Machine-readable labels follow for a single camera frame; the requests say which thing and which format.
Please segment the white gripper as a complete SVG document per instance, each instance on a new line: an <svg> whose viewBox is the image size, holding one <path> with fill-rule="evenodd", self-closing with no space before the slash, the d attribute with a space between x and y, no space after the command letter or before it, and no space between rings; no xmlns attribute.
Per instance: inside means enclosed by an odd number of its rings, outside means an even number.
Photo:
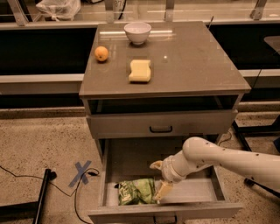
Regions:
<svg viewBox="0 0 280 224"><path fill-rule="evenodd" d="M173 188L173 183L178 183L186 178L186 159L182 153L158 160L150 165L153 170L160 170L164 180L159 180L156 185L154 200L162 200Z"/></svg>

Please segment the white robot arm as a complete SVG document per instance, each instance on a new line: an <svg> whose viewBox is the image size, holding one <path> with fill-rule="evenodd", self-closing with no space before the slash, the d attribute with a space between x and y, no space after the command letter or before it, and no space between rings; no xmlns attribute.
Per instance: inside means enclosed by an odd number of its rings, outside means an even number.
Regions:
<svg viewBox="0 0 280 224"><path fill-rule="evenodd" d="M259 186L280 193L279 156L227 149L194 136L185 140L182 150L175 155L150 165L151 169L160 170L163 177L156 188L154 199L161 200L172 190L174 184L212 165L223 167Z"/></svg>

